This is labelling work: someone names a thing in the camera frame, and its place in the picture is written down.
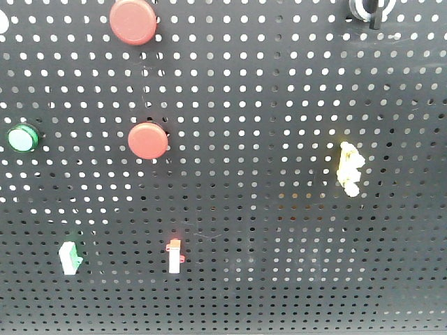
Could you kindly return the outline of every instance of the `hole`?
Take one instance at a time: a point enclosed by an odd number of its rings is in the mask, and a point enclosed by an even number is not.
[[[0,10],[0,34],[4,34],[9,29],[9,19],[6,14]]]

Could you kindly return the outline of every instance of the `green light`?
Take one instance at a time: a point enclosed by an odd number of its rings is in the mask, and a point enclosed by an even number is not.
[[[17,124],[7,134],[9,145],[18,152],[33,151],[39,143],[39,132],[29,124]]]

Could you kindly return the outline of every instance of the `white plastic clip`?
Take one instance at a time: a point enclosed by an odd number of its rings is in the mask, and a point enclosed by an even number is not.
[[[185,257],[180,255],[181,241],[179,239],[171,239],[166,245],[166,251],[169,252],[169,273],[179,274],[180,263],[184,263]]]
[[[75,242],[64,242],[59,249],[59,257],[61,258],[62,268],[66,276],[73,276],[81,265],[83,259],[78,256]]]
[[[348,142],[342,142],[340,147],[342,148],[342,155],[338,165],[337,179],[348,196],[356,197],[360,193],[356,183],[360,181],[362,176],[362,173],[357,169],[365,164],[365,159],[358,153],[356,147]]]

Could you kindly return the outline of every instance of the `red push button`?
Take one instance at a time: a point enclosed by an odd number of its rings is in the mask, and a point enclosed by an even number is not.
[[[165,131],[150,122],[133,127],[128,142],[132,152],[143,159],[158,158],[168,150],[168,136]]]
[[[145,0],[119,0],[110,10],[113,33],[130,45],[142,45],[155,35],[156,15]]]

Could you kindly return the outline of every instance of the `pegboard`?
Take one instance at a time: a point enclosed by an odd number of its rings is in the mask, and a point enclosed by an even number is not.
[[[153,0],[140,47],[113,2],[1,1],[0,131],[45,134],[0,142],[2,334],[446,331],[446,1],[373,31],[342,0]],[[153,161],[127,147],[148,120]]]

